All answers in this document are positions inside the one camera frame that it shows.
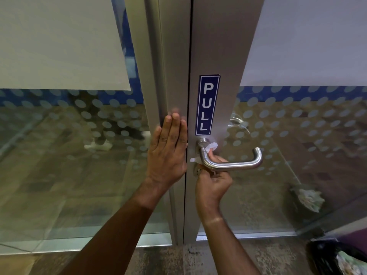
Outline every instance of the door handle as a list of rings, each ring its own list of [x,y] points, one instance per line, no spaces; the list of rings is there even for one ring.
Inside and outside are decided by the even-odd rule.
[[[208,152],[205,148],[209,144],[209,140],[206,138],[201,138],[197,142],[197,150],[200,153],[200,158],[205,167],[212,171],[237,171],[237,170],[248,170],[254,169],[261,165],[262,163],[262,153],[260,148],[254,148],[254,160],[244,161],[244,162],[223,162],[216,163],[210,160]]]

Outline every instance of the blue sign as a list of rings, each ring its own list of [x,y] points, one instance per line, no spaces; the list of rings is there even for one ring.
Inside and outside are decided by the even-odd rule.
[[[220,75],[201,75],[197,98],[195,135],[210,135]]]

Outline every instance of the glass panel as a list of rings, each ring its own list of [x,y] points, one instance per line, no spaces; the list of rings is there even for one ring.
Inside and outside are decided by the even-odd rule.
[[[0,90],[2,244],[94,236],[145,177],[147,114],[123,0],[113,5],[131,91]],[[143,233],[158,232],[163,201]]]
[[[365,194],[367,87],[240,87],[222,156],[234,171],[221,209],[235,233],[300,229]]]

